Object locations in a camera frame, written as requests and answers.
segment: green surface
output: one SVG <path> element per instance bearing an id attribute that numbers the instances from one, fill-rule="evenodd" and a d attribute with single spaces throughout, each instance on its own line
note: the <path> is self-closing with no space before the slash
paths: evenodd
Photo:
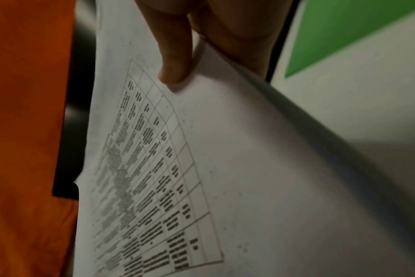
<path id="1" fill-rule="evenodd" d="M 415 0 L 307 0 L 285 76 L 414 10 Z"/>

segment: paper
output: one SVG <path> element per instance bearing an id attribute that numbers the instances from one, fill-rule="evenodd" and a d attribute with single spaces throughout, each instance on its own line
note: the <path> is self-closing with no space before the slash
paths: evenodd
<path id="1" fill-rule="evenodd" d="M 407 250 L 211 47 L 196 43 L 173 93 L 133 1 L 99 1 L 98 22 L 74 276 L 415 275 Z"/>
<path id="2" fill-rule="evenodd" d="M 285 76 L 413 12 L 415 0 L 308 0 Z"/>

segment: orange fabric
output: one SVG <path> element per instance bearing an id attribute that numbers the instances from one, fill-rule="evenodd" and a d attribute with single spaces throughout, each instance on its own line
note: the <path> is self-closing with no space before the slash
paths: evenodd
<path id="1" fill-rule="evenodd" d="M 74 0 L 0 1 L 0 276 L 58 276 L 78 203 L 51 196 Z"/>

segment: white wall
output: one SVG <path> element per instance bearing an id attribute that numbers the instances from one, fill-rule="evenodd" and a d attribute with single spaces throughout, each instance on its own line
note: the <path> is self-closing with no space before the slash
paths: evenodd
<path id="1" fill-rule="evenodd" d="M 304 7 L 272 86 L 415 197 L 415 12 L 285 78 Z"/>

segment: table grid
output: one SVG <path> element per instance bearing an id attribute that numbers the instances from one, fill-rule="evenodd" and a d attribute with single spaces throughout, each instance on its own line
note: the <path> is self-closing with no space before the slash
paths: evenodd
<path id="1" fill-rule="evenodd" d="M 91 184 L 96 276 L 160 277 L 224 260 L 175 110 L 133 60 Z"/>

